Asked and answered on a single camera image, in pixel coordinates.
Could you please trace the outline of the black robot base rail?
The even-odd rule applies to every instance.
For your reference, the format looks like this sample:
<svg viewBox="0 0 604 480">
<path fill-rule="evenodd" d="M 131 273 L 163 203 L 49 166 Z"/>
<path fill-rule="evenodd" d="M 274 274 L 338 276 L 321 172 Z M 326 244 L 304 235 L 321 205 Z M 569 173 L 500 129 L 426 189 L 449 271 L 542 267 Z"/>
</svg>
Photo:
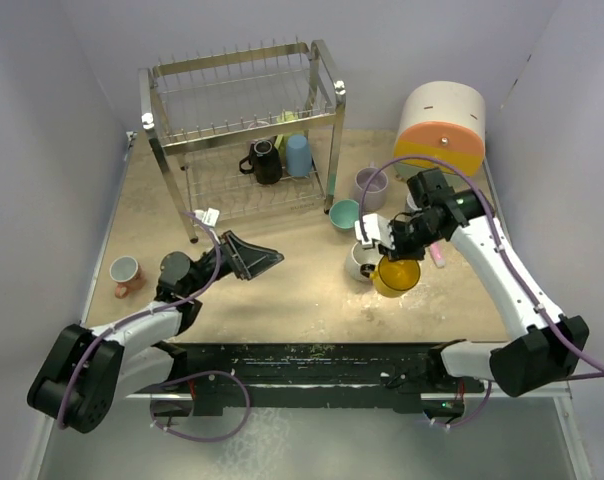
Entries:
<svg viewBox="0 0 604 480">
<path fill-rule="evenodd" d="M 196 375 L 191 384 L 144 393 L 166 400 L 194 400 L 194 414 L 219 415 L 230 407 L 390 409 L 419 413 L 459 391 L 481 393 L 473 378 L 445 374 L 433 343 L 175 343 L 173 377 Z"/>
</svg>

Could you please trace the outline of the lilac mug black handle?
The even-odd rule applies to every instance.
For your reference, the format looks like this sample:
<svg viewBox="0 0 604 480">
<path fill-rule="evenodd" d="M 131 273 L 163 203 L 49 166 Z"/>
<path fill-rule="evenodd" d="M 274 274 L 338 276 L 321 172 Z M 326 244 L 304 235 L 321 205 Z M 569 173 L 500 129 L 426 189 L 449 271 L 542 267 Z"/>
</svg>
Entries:
<svg viewBox="0 0 604 480">
<path fill-rule="evenodd" d="M 255 120 L 255 121 L 251 122 L 248 125 L 248 129 L 251 130 L 251 129 L 261 128 L 261 127 L 268 127 L 268 126 L 270 126 L 270 123 L 267 122 L 267 121 Z"/>
</svg>

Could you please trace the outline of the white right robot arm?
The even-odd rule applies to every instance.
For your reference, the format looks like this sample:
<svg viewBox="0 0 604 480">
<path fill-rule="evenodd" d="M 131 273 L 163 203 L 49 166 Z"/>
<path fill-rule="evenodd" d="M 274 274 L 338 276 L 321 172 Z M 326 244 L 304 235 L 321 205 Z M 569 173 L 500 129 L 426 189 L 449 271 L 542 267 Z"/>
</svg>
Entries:
<svg viewBox="0 0 604 480">
<path fill-rule="evenodd" d="M 407 186 L 418 210 L 406 221 L 391 221 L 389 258 L 422 259 L 427 246 L 450 242 L 489 293 L 509 338 L 506 343 L 455 340 L 433 348 L 428 383 L 449 391 L 462 377 L 473 377 L 518 397 L 572 375 L 589 328 L 541 292 L 482 192 L 455 191 L 437 168 L 414 175 Z"/>
</svg>

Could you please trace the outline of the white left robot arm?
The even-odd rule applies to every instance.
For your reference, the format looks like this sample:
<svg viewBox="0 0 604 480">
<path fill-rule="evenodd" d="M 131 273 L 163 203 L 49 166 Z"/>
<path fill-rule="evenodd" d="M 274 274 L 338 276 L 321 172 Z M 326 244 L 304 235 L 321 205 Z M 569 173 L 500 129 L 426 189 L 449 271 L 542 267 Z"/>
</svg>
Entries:
<svg viewBox="0 0 604 480">
<path fill-rule="evenodd" d="M 27 404 L 62 428 L 94 430 L 112 404 L 148 386 L 166 392 L 184 387 L 186 355 L 168 339 L 188 330 L 202 303 L 199 295 L 228 275 L 250 281 L 281 263 L 282 253 L 241 240 L 231 231 L 193 260 L 174 251 L 160 264 L 154 299 L 119 321 L 61 330 L 26 397 Z"/>
</svg>

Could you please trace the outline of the black mug cream inside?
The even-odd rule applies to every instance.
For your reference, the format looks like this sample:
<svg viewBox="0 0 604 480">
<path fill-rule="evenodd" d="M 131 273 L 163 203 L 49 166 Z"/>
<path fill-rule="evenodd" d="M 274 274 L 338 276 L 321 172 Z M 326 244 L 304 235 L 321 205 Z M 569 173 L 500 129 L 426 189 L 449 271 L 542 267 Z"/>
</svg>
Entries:
<svg viewBox="0 0 604 480">
<path fill-rule="evenodd" d="M 273 185 L 283 174 L 279 151 L 270 140 L 262 139 L 252 144 L 249 154 L 238 165 L 244 174 L 253 174 L 258 184 Z"/>
</svg>

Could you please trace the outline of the blue cup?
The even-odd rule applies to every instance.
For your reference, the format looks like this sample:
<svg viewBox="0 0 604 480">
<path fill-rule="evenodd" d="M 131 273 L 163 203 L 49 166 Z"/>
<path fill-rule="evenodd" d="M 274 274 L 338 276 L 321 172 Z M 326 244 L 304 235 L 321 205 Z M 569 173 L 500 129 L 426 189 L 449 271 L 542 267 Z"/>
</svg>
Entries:
<svg viewBox="0 0 604 480">
<path fill-rule="evenodd" d="M 307 137 L 291 135 L 286 144 L 286 170 L 292 177 L 306 177 L 312 171 L 312 153 Z"/>
</svg>

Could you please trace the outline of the yellow mug black handle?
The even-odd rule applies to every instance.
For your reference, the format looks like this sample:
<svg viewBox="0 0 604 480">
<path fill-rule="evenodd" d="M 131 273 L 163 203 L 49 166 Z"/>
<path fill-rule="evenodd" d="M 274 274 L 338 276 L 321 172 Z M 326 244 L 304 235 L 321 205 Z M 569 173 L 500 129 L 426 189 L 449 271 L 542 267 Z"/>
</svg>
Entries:
<svg viewBox="0 0 604 480">
<path fill-rule="evenodd" d="M 385 256 L 376 265 L 363 264 L 360 273 L 371 281 L 378 294 L 387 298 L 404 295 L 421 278 L 421 268 L 416 260 L 389 260 Z"/>
</svg>

